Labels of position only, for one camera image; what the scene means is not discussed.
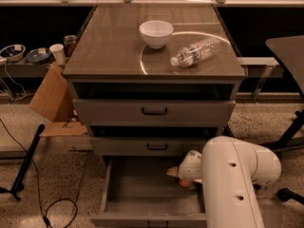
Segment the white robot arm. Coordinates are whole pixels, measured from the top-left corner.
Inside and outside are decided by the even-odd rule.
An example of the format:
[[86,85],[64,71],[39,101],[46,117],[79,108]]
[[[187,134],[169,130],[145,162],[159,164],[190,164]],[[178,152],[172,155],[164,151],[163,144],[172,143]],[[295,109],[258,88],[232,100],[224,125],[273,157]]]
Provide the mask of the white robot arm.
[[219,136],[166,174],[202,185],[207,228],[265,228],[254,186],[276,182],[281,163],[264,146]]

